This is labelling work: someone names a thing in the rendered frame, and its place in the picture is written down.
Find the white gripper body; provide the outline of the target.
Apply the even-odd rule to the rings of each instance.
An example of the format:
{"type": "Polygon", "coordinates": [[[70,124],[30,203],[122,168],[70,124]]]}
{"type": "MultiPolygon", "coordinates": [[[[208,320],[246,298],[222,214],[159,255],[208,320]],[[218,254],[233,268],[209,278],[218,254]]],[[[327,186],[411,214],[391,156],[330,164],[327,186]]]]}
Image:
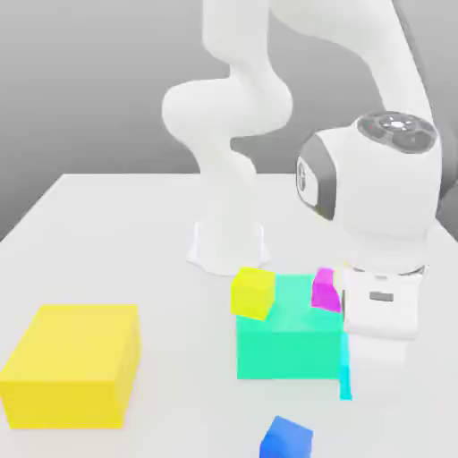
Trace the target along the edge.
{"type": "Polygon", "coordinates": [[[412,340],[419,328],[419,293],[423,272],[380,275],[341,272],[344,329],[376,338],[412,340]]]}

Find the small cyan cube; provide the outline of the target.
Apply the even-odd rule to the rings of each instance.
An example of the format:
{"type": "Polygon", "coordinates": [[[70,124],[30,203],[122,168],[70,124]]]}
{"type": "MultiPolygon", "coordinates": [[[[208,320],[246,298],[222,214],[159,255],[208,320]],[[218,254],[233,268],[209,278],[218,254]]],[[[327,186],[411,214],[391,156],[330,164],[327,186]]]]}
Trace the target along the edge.
{"type": "Polygon", "coordinates": [[[339,396],[342,401],[352,400],[350,368],[349,339],[348,335],[342,332],[340,336],[338,370],[339,396]]]}

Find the small magenta cube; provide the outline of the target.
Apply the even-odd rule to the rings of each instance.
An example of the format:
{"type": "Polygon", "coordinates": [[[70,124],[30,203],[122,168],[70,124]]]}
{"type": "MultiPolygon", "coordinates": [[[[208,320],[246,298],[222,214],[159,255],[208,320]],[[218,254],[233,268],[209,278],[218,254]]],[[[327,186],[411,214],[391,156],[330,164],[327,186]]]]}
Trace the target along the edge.
{"type": "Polygon", "coordinates": [[[310,306],[334,313],[342,312],[340,296],[335,289],[335,271],[321,267],[312,282],[310,306]]]}

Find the small yellow cube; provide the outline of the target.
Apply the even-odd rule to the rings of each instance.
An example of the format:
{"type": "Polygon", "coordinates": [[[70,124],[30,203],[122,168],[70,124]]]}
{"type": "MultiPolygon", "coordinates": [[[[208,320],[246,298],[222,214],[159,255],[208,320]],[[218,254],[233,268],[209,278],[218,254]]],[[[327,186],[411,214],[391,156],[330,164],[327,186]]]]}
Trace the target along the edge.
{"type": "Polygon", "coordinates": [[[242,267],[231,283],[231,312],[236,316],[264,321],[275,295],[274,272],[242,267]]]}

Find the small blue cube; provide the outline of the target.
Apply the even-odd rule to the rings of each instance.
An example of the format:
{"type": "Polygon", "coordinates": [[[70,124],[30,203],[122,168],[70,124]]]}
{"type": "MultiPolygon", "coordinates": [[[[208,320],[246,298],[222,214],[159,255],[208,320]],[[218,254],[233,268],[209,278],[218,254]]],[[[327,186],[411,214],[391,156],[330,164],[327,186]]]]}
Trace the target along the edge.
{"type": "Polygon", "coordinates": [[[313,431],[275,416],[259,445],[259,458],[310,458],[313,431]]]}

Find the large turquoise box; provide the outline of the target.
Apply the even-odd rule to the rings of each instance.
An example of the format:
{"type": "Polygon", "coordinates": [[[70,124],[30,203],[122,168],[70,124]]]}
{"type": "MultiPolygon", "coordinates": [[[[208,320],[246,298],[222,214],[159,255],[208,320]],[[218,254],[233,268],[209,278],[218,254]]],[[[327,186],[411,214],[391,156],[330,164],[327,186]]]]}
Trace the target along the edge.
{"type": "Polygon", "coordinates": [[[313,279],[278,275],[266,319],[236,319],[239,379],[338,378],[342,315],[311,306],[313,279]]]}

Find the large yellow box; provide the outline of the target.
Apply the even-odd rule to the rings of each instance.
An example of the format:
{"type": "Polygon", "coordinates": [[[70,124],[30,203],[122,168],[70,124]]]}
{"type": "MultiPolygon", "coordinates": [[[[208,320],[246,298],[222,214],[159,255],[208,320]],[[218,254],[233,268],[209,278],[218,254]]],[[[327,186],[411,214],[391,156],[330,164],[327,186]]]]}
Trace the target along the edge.
{"type": "Polygon", "coordinates": [[[12,429],[119,429],[140,359],[135,305],[43,305],[0,371],[12,429]]]}

